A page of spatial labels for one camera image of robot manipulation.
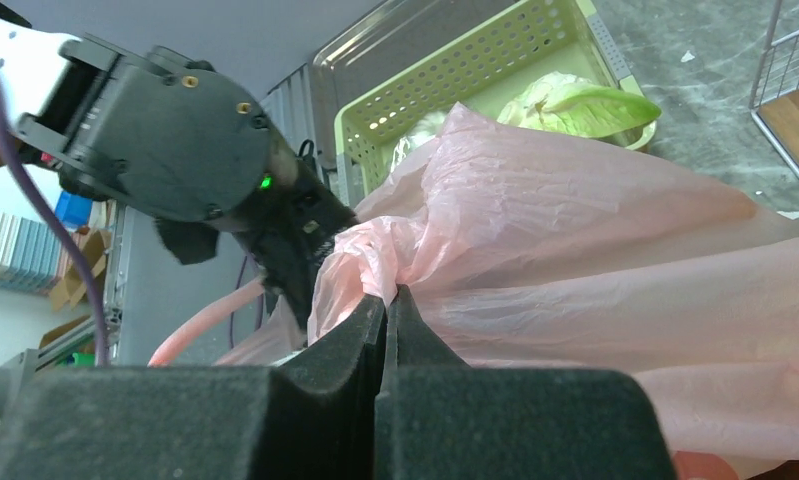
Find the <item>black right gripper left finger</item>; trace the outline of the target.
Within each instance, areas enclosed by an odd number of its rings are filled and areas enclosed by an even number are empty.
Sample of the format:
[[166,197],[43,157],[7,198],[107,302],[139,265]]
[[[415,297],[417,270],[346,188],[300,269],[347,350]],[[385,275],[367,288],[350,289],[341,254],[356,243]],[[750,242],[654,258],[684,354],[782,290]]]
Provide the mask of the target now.
[[0,479],[369,479],[381,300],[279,367],[55,368],[3,418]]

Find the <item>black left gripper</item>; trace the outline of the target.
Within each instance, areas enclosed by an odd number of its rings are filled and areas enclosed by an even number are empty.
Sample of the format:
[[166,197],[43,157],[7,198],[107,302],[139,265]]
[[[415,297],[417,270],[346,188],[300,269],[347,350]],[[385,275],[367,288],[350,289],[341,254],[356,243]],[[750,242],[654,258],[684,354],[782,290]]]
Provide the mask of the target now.
[[276,128],[267,131],[267,170],[245,203],[247,230],[235,237],[264,268],[264,288],[287,301],[305,332],[317,274],[336,235],[358,219]]

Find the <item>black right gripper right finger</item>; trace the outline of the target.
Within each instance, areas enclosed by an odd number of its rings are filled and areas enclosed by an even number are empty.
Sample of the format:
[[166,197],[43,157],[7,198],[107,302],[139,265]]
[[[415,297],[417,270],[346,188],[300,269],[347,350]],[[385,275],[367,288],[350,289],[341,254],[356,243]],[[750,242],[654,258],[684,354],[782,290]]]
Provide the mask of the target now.
[[626,374],[469,366],[406,287],[386,314],[379,479],[672,479],[654,408]]

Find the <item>pink plastic bag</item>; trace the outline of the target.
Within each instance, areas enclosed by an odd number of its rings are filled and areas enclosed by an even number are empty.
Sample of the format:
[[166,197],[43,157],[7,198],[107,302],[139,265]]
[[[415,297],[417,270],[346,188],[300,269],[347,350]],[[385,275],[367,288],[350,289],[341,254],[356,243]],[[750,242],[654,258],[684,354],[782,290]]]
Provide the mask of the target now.
[[799,220],[669,161],[462,105],[356,213],[306,329],[283,309],[222,364],[282,359],[406,285],[474,366],[632,375],[689,479],[799,460]]

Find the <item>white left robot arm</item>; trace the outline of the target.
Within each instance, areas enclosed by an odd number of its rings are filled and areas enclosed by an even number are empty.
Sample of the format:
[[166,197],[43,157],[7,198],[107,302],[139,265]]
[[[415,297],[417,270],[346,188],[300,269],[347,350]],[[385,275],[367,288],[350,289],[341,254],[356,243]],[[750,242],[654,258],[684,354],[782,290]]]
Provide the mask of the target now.
[[61,184],[153,218],[182,264],[232,235],[300,327],[320,266],[355,214],[242,86],[164,47],[137,55],[93,36],[33,29],[0,3],[0,133]]

